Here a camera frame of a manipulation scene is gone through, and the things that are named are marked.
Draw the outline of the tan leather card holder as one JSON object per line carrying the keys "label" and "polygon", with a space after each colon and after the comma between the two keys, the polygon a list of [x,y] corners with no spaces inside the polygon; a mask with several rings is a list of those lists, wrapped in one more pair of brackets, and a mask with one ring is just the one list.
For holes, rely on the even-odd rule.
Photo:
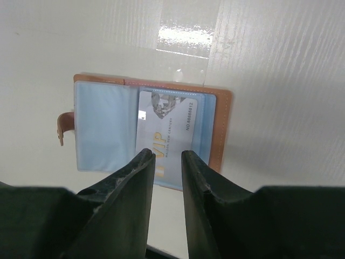
{"label": "tan leather card holder", "polygon": [[77,169],[112,173],[136,156],[139,94],[160,91],[194,94],[198,111],[194,151],[219,172],[222,166],[233,93],[226,89],[95,74],[76,74],[74,110],[57,120],[58,138],[73,131]]}

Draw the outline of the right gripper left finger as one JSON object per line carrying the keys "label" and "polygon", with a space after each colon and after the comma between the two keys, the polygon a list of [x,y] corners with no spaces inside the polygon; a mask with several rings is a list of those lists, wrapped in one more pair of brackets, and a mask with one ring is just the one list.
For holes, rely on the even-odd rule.
{"label": "right gripper left finger", "polygon": [[155,173],[155,154],[145,148],[127,165],[77,196],[93,206],[65,258],[144,258]]}

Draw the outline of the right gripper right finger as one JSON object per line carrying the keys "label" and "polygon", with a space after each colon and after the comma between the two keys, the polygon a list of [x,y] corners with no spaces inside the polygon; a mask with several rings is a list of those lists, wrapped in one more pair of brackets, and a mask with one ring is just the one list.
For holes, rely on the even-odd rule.
{"label": "right gripper right finger", "polygon": [[181,156],[185,225],[190,258],[258,258],[250,220],[258,193],[210,168],[195,152]]}

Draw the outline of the silver VIP card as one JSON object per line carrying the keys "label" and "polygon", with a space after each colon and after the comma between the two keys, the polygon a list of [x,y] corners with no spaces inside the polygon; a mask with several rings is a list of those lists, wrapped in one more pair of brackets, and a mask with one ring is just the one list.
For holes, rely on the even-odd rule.
{"label": "silver VIP card", "polygon": [[197,111],[194,94],[140,92],[135,150],[155,154],[157,185],[182,189],[181,154],[192,147]]}

